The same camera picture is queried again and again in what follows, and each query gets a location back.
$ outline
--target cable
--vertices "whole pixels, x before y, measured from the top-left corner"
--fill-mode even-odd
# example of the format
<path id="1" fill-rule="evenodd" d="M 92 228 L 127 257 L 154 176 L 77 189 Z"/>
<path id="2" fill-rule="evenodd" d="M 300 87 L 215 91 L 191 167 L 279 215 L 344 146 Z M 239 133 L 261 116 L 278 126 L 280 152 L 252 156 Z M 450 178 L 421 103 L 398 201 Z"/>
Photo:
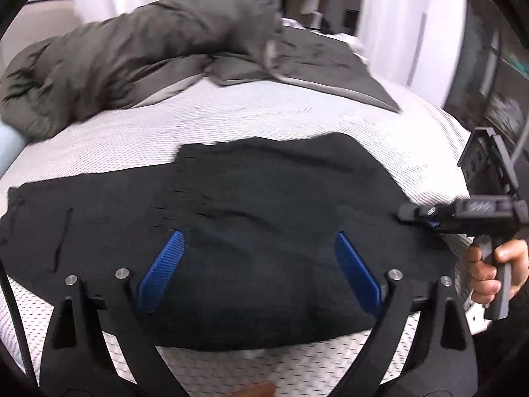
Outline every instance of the cable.
<path id="1" fill-rule="evenodd" d="M 24 370 L 27 378 L 38 387 L 39 384 L 36 381 L 35 370 L 33 369 L 33 362 L 31 362 L 30 348 L 27 345 L 26 333 L 24 331 L 24 325 L 22 323 L 22 317 L 20 316 L 19 307 L 17 306 L 17 301 L 15 295 L 13 294 L 13 289 L 7 278 L 7 274 L 4 269 L 4 264 L 0 259 L 0 288 L 4 293 L 5 301 L 7 307 L 9 308 L 9 313 L 11 314 L 11 319 L 13 320 L 13 326 L 15 327 L 15 333 L 17 334 L 17 340 L 20 347 L 20 355 L 22 356 L 22 364 L 24 365 Z"/>

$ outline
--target striped mattress cover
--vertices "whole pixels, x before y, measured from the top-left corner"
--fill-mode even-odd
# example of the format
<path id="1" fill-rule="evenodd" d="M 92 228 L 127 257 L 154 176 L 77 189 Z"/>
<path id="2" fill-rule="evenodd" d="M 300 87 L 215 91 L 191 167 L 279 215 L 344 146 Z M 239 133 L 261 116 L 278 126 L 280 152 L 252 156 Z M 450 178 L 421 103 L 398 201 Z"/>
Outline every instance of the striped mattress cover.
<path id="1" fill-rule="evenodd" d="M 24 182 L 170 162 L 185 143 L 214 143 L 253 136 L 275 140 L 331 132 L 360 142 L 397 181 L 411 201 L 452 201 L 467 196 L 459 155 L 469 133 L 440 108 L 406 88 L 377 79 L 396 100 L 394 113 L 353 100 L 273 81 L 228 88 L 203 79 L 162 103 L 112 110 L 73 124 L 53 139 L 27 146 L 0 179 L 0 214 L 7 189 Z M 461 257 L 469 240 L 447 236 Z M 468 274 L 462 262 L 456 286 L 469 306 Z M 33 364 L 40 358 L 53 307 L 11 281 L 22 314 Z M 398 376 L 412 343 L 418 315 L 411 315 L 384 377 Z M 327 395 L 361 350 L 369 330 L 325 342 L 229 353 L 158 348 L 191 396 L 221 395 L 264 379 L 277 394 Z M 0 293 L 0 338 L 20 362 L 9 311 Z M 114 336 L 105 340 L 122 377 L 134 380 Z"/>

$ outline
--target finger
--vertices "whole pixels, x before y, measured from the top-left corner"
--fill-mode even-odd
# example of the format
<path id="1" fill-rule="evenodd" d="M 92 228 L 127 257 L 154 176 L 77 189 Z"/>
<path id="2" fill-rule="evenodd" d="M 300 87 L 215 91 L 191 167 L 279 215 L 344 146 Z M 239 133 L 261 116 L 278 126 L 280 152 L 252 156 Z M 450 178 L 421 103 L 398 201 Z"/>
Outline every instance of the finger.
<path id="1" fill-rule="evenodd" d="M 483 294 L 480 294 L 474 291 L 472 293 L 471 298 L 473 301 L 475 301 L 478 304 L 487 304 L 487 303 L 492 303 L 492 301 L 494 300 L 494 297 L 495 296 L 493 295 L 483 295 Z"/>
<path id="2" fill-rule="evenodd" d="M 465 251 L 465 260 L 469 262 L 476 262 L 481 260 L 481 249 L 471 244 Z"/>
<path id="3" fill-rule="evenodd" d="M 229 397 L 273 397 L 276 393 L 276 386 L 273 382 L 261 382 L 252 388 L 236 391 Z"/>
<path id="4" fill-rule="evenodd" d="M 527 262 L 527 242 L 525 240 L 510 240 L 496 248 L 494 254 L 499 262 Z"/>
<path id="5" fill-rule="evenodd" d="M 494 295 L 500 290 L 502 283 L 500 281 L 478 281 L 472 278 L 470 287 L 482 295 Z"/>
<path id="6" fill-rule="evenodd" d="M 490 281 L 496 277 L 496 267 L 482 261 L 471 262 L 469 270 L 472 277 L 478 281 Z"/>
<path id="7" fill-rule="evenodd" d="M 529 276 L 527 242 L 525 240 L 510 240 L 496 249 L 495 256 L 501 262 L 511 261 L 512 286 L 515 288 L 514 293 L 516 294 Z"/>

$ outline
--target metal screw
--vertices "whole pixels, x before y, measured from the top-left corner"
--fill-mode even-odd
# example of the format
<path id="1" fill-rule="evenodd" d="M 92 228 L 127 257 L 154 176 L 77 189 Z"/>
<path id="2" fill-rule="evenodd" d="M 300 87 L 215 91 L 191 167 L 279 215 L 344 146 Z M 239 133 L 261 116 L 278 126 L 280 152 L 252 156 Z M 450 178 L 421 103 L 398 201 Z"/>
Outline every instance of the metal screw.
<path id="1" fill-rule="evenodd" d="M 129 269 L 123 268 L 116 270 L 116 273 L 114 274 L 118 279 L 125 279 L 130 274 Z"/>
<path id="2" fill-rule="evenodd" d="M 388 272 L 388 276 L 394 281 L 400 281 L 402 279 L 402 272 L 398 269 L 391 269 Z"/>
<path id="3" fill-rule="evenodd" d="M 441 276 L 441 284 L 444 286 L 452 286 L 452 280 L 448 276 Z"/>
<path id="4" fill-rule="evenodd" d="M 76 275 L 70 275 L 64 280 L 64 283 L 66 283 L 66 285 L 73 285 L 75 282 L 77 282 Z"/>

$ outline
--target black t-shirt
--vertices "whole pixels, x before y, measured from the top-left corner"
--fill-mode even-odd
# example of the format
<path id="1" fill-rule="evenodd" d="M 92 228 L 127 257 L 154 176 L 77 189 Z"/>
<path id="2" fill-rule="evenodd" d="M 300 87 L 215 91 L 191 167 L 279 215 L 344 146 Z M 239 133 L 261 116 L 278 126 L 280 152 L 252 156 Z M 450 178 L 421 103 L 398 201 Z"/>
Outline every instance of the black t-shirt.
<path id="1" fill-rule="evenodd" d="M 375 273 L 434 281 L 456 261 L 430 229 L 398 222 L 407 197 L 344 134 L 184 145 L 174 163 L 25 184 L 9 197 L 0 255 L 51 303 L 70 274 L 91 296 L 121 267 L 138 285 L 181 231 L 183 257 L 140 317 L 160 346 L 277 347 L 371 328 L 335 258 L 339 231 Z"/>

